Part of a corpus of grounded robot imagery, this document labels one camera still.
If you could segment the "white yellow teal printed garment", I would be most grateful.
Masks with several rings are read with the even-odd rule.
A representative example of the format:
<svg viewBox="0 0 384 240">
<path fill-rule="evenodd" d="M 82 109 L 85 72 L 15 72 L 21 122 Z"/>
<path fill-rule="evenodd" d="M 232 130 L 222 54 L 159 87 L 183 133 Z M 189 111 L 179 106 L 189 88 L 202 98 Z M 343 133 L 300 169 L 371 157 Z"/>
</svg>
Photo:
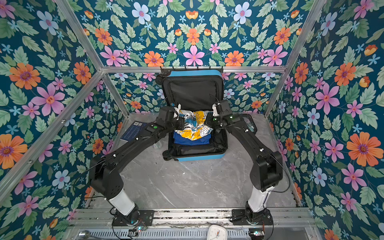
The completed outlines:
<svg viewBox="0 0 384 240">
<path fill-rule="evenodd" d="M 206 116 L 209 111 L 191 112 L 180 110 L 181 117 L 185 119 L 185 128 L 182 131 L 175 130 L 183 138 L 197 140 L 211 134 L 212 128 L 205 125 Z"/>
</svg>

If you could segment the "blue t-shirt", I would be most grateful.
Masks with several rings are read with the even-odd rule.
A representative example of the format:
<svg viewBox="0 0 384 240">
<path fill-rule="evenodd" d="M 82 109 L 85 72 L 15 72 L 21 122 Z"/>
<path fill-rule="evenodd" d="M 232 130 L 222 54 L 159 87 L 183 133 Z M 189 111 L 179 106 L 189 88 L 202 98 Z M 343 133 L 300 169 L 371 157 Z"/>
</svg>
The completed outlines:
<svg viewBox="0 0 384 240">
<path fill-rule="evenodd" d="M 190 140 L 187 138 L 183 138 L 180 134 L 176 132 L 174 132 L 174 135 L 173 135 L 174 143 L 178 145 L 184 145 L 184 146 L 208 145 L 210 143 L 211 137 L 212 135 L 209 134 L 197 140 Z"/>
</svg>

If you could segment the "clear black-trimmed toiletry pouch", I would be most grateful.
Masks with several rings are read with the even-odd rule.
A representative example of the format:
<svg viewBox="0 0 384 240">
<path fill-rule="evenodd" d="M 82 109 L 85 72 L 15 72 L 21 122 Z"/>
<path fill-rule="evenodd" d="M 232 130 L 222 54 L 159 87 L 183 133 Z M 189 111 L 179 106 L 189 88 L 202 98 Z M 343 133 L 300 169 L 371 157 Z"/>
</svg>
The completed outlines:
<svg viewBox="0 0 384 240">
<path fill-rule="evenodd" d="M 258 131 L 257 126 L 251 115 L 249 114 L 240 114 L 241 119 L 246 123 L 248 128 L 252 133 L 256 133 Z"/>
</svg>

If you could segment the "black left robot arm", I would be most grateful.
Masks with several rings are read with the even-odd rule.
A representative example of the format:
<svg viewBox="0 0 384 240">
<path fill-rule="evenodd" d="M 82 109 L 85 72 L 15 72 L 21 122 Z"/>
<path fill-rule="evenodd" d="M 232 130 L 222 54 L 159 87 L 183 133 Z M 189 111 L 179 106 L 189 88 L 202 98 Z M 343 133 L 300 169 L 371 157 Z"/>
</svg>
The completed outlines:
<svg viewBox="0 0 384 240">
<path fill-rule="evenodd" d="M 137 212 L 137 205 L 124 190 L 121 171 L 148 147 L 181 126 L 179 110 L 162 107 L 156 120 L 147 123 L 138 135 L 117 150 L 91 160 L 90 184 L 126 219 Z"/>
</svg>

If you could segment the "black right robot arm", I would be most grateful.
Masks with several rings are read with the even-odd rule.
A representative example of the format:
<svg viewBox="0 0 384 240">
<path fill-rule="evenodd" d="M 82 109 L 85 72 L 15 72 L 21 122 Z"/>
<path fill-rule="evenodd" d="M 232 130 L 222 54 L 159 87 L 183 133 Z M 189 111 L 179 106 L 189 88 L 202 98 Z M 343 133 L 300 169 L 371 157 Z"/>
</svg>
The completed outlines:
<svg viewBox="0 0 384 240">
<path fill-rule="evenodd" d="M 256 136 L 257 127 L 251 115 L 233 113 L 226 100 L 214 103 L 213 112 L 207 115 L 205 125 L 214 130 L 225 130 L 245 148 L 253 161 L 250 180 L 253 184 L 246 209 L 249 213 L 261 213 L 275 186 L 283 179 L 283 157 L 274 152 Z"/>
</svg>

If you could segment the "dark blue paperback book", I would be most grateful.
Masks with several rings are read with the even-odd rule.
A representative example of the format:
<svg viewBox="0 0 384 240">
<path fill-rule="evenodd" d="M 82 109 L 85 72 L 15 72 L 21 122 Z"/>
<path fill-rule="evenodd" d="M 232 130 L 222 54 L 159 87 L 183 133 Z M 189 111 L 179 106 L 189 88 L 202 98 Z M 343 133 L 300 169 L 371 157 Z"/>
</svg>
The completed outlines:
<svg viewBox="0 0 384 240">
<path fill-rule="evenodd" d="M 148 123 L 138 121 L 133 122 L 121 136 L 121 140 L 129 142 L 135 139 L 139 135 L 140 131 L 144 129 L 147 124 Z"/>
</svg>

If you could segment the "blue hard-shell suitcase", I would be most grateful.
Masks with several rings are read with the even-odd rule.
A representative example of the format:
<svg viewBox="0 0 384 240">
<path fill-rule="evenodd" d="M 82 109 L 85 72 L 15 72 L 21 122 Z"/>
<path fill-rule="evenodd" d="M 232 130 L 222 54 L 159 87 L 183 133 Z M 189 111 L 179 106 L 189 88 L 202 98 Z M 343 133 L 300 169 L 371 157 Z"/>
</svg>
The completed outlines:
<svg viewBox="0 0 384 240">
<path fill-rule="evenodd" d="M 227 132 L 206 124 L 214 106 L 224 99 L 219 70 L 162 71 L 156 77 L 168 106 L 181 125 L 169 134 L 166 161 L 200 161 L 222 158 L 228 149 Z"/>
</svg>

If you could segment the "white desk clock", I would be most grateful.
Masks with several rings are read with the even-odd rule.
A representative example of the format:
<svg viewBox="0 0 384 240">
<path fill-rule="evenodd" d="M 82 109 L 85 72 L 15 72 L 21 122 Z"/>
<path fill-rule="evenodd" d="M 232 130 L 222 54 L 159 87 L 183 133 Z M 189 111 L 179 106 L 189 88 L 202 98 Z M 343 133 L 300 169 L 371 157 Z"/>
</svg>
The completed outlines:
<svg viewBox="0 0 384 240">
<path fill-rule="evenodd" d="M 227 240 L 228 232 L 224 227 L 211 225 L 208 229 L 207 240 Z"/>
</svg>

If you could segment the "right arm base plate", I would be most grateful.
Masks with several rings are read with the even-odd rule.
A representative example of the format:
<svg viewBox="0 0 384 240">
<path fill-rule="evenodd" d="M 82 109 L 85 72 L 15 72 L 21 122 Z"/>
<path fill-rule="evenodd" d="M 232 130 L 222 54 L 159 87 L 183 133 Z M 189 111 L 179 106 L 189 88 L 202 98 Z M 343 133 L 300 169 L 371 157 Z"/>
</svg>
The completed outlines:
<svg viewBox="0 0 384 240">
<path fill-rule="evenodd" d="M 254 213 L 251 209 L 233 209 L 230 222 L 235 226 L 245 225 L 273 225 L 273 217 L 270 210 L 264 209 L 258 213 Z"/>
</svg>

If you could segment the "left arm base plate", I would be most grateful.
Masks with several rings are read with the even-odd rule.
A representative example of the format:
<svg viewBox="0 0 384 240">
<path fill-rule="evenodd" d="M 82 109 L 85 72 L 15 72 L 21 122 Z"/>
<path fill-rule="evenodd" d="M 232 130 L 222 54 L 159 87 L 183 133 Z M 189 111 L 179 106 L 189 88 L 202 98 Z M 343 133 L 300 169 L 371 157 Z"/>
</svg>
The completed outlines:
<svg viewBox="0 0 384 240">
<path fill-rule="evenodd" d="M 114 214 L 113 227 L 139 227 L 151 226 L 154 220 L 155 211 L 153 210 L 133 210 L 125 216 L 120 212 Z"/>
</svg>

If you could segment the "aluminium cage frame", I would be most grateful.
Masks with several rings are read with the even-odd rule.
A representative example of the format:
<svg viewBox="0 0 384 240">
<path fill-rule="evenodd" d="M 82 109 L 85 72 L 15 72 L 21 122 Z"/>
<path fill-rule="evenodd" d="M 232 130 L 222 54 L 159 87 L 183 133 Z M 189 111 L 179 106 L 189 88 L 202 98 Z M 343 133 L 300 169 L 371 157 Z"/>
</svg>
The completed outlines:
<svg viewBox="0 0 384 240">
<path fill-rule="evenodd" d="M 61 240 L 157 76 L 287 69 L 314 1 L 1 1 L 1 239 Z M 233 73 L 226 68 L 234 68 Z"/>
</svg>

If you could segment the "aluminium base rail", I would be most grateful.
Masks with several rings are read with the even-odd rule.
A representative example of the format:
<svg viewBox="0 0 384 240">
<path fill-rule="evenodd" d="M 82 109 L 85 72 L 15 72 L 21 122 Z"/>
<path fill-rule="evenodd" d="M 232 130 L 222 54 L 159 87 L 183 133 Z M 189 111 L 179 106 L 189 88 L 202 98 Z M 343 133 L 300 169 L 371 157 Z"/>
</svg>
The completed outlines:
<svg viewBox="0 0 384 240">
<path fill-rule="evenodd" d="M 72 228 L 204 228 L 220 225 L 225 228 L 309 228 L 315 227 L 315 219 L 307 208 L 270 208 L 269 213 L 254 222 L 245 218 L 241 208 L 187 208 L 187 209 L 147 209 L 140 212 L 134 224 L 124 224 L 116 220 L 109 209 L 78 210 L 69 221 Z"/>
</svg>

